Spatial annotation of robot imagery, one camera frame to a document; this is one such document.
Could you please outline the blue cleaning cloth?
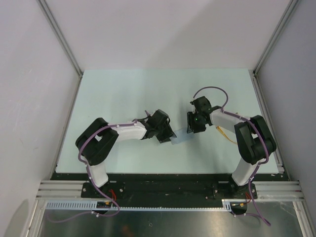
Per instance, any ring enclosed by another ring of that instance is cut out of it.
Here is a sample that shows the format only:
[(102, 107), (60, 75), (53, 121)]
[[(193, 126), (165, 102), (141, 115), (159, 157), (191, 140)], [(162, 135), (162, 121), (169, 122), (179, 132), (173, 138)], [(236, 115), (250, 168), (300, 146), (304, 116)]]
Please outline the blue cleaning cloth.
[(193, 139), (194, 134), (187, 133), (187, 128), (181, 128), (179, 130), (174, 131), (174, 136), (170, 138), (172, 145), (177, 145), (183, 142), (187, 142)]

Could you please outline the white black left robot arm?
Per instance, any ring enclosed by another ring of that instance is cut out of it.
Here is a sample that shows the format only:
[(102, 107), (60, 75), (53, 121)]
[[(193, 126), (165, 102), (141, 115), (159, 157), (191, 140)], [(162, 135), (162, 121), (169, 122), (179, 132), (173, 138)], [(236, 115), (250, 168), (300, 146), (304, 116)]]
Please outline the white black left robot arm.
[(109, 178), (105, 159), (115, 143), (153, 137), (159, 143), (170, 142), (177, 137), (170, 126), (168, 114), (160, 109), (152, 114), (146, 113), (145, 118), (136, 118), (127, 123), (110, 124), (103, 118), (93, 121), (75, 142), (79, 151), (78, 160), (85, 165), (88, 178), (93, 184), (92, 192), (100, 198), (108, 194)]

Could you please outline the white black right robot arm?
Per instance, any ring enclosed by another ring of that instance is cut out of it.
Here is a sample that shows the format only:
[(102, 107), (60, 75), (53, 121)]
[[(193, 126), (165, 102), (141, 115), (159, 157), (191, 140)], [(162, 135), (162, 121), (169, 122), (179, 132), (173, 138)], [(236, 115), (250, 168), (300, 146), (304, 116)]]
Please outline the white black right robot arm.
[(228, 193), (233, 198), (241, 197), (245, 193), (245, 185), (277, 149), (265, 119), (260, 115), (247, 118), (225, 111), (220, 106), (213, 107), (204, 96), (190, 104), (194, 109), (187, 112), (187, 133), (204, 132), (209, 125), (222, 127), (235, 134), (241, 159), (231, 175)]

